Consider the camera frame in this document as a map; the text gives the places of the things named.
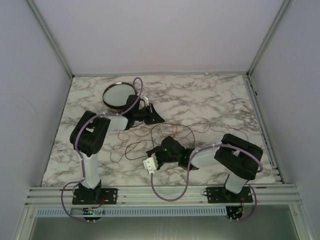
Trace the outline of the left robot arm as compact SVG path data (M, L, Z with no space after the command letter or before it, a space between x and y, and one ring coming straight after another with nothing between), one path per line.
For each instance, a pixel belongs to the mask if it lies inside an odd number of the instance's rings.
M143 100L145 106L140 108L141 100L139 96L131 94L127 97L123 111L120 113L96 114L87 110L82 115L69 138L80 156L82 174L78 189L74 191L76 202L97 204L104 197L98 173L98 152L108 132L129 130L135 122L154 125L165 121L147 99Z

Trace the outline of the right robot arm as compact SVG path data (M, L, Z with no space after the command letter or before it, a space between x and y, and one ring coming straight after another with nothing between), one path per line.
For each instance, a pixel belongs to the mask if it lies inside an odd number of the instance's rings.
M254 180L257 173L263 171L261 163L263 150L235 135L225 134L219 143L203 148L185 148L171 136L166 137L161 145L147 151L144 168L150 175L164 164L177 163L188 172L207 167L218 162L230 171L223 187L209 198L212 203L246 202L243 188Z

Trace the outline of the round brown rimmed plate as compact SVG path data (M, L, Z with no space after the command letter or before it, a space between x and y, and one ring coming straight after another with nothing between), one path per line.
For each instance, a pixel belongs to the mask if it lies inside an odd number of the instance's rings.
M107 107L119 110L126 105L130 95L136 95L137 93L132 84L128 82L116 82L104 90L102 101Z

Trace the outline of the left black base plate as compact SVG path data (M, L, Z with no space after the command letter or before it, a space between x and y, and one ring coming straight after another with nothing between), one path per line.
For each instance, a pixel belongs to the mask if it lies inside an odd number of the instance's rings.
M117 188L77 188L74 190L73 205L115 205L118 199Z

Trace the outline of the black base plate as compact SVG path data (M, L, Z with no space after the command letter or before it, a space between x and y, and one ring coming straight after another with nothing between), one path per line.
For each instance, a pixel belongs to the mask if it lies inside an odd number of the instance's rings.
M118 199L117 188L77 188L74 190L73 205L115 205Z
M252 191L248 186L244 186L239 193L233 193L223 187L207 187L203 195L207 197L209 204L218 203L252 203Z

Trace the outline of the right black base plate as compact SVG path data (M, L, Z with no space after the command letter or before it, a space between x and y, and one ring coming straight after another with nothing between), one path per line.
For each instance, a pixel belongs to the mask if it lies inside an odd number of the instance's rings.
M223 187L207 187L203 195L207 197L209 204L218 203L252 203L252 191L248 186L244 186L239 193L233 193Z

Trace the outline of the aluminium front rail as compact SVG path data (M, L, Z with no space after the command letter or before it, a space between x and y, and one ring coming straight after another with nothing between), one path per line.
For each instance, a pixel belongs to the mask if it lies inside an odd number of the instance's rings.
M302 200L294 184L253 184L259 205L301 205ZM173 202L158 198L150 186L118 186L118 207L208 206L205 185L191 185L184 196ZM32 187L25 207L60 207L61 187Z

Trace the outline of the left aluminium corner post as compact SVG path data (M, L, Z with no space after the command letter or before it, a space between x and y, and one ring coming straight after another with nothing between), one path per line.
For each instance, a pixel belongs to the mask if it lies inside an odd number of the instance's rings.
M42 32L44 33L46 39L48 40L49 45L51 46L52 50L54 51L54 54L57 57L60 64L62 65L62 68L64 69L65 73L72 80L74 78L74 74L72 73L71 67L68 64L68 61L67 61L65 55L63 54L62 49L60 48L57 40L55 39L52 31L50 30L50 27L48 26L45 18L41 14L35 1L34 0L25 0L25 2L28 5L33 16L35 17L36 21L38 22Z

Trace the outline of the aluminium corner post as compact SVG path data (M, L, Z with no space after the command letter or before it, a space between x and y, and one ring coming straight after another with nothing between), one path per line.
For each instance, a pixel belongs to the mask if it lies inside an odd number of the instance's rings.
M35 1L34 0L25 0L25 2L28 5L33 16L35 17L36 21L38 22L42 32L44 33L46 39L48 40L49 45L51 46L52 50L54 51L54 54L57 57L60 64L62 65L62 68L64 69L65 73L72 80L74 78L74 74L72 73L71 67L68 64L68 61L67 61L65 55L63 54L62 49L60 48L57 40L55 39L52 31L50 30L50 27L48 26L45 18L41 14Z
M263 38L263 41L258 48L258 51L248 69L246 72L247 77L250 79L254 72L256 71L259 63L261 62L265 52L267 51L274 35L276 34L276 31L281 24L283 18L285 17L287 11L289 10L290 6L293 4L293 0L283 0L279 10L277 11L270 27L268 28L266 35Z

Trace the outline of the right aluminium corner post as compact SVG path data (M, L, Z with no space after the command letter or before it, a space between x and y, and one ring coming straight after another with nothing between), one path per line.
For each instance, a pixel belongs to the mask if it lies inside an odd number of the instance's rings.
M265 52L267 51L274 35L276 34L276 31L281 24L283 18L285 17L287 11L289 10L290 6L293 4L293 0L283 0L279 10L277 11L270 27L268 28L266 35L263 38L263 41L258 48L258 51L248 69L246 72L247 77L250 79L254 72L256 71L259 63L261 62Z

